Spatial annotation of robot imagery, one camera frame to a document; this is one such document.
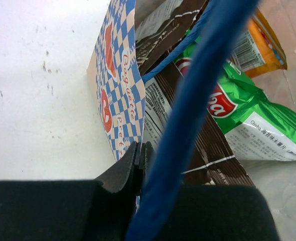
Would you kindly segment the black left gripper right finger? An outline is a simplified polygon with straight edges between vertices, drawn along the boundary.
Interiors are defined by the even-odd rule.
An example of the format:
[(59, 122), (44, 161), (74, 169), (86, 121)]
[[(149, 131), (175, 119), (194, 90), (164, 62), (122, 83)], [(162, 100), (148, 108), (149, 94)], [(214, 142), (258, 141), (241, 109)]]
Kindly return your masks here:
[(258, 189), (183, 185), (170, 192), (173, 167), (150, 175), (136, 214), (137, 240), (279, 240)]

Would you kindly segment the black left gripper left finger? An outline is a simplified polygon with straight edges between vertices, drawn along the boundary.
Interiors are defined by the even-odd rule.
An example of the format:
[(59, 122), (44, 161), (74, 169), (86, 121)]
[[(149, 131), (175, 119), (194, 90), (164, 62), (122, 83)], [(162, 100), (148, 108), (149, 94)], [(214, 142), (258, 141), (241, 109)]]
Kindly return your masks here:
[(0, 181), (0, 240), (123, 240), (137, 143), (92, 180)]

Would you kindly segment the orange chips bag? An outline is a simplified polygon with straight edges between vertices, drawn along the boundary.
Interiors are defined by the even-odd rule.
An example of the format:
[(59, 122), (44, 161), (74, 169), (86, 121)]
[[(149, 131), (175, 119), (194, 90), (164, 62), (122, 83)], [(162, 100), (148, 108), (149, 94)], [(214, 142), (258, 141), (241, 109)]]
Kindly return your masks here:
[(259, 9), (237, 41), (232, 62), (250, 78), (275, 70), (287, 70), (284, 50), (273, 29)]

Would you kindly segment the brown chocolate snack bag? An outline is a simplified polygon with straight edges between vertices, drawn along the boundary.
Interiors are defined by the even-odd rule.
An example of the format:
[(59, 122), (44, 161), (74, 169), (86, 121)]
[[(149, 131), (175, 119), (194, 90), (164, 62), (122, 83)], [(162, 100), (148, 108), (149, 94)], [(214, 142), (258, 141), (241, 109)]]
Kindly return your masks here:
[(205, 1), (164, 1), (135, 29), (136, 60), (144, 75), (190, 28)]

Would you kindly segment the blue checkered paper bag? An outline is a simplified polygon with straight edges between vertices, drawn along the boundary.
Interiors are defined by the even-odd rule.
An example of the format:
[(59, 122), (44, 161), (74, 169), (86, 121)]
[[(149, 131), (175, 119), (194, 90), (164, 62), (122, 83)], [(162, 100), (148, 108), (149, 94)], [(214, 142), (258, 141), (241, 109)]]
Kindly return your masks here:
[[(182, 78), (148, 180), (158, 167), (167, 170), (173, 167), (169, 191), (177, 195), (176, 187), (182, 181), (180, 173), (191, 163), (197, 135), (209, 113), (207, 102), (257, 1), (205, 1), (185, 35), (141, 75), (136, 60), (135, 29), (163, 2), (111, 1), (87, 76), (111, 149), (119, 160), (131, 143), (143, 142), (145, 83), (170, 63), (175, 64)], [(126, 239), (137, 240), (136, 215)]]

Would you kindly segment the green Chuba snack bag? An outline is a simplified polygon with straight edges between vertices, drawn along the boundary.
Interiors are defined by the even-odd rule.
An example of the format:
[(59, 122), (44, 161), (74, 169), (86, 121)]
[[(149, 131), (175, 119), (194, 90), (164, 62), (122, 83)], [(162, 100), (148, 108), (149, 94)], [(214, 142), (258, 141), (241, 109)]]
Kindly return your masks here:
[(296, 113), (228, 60), (207, 105), (239, 160), (296, 161)]

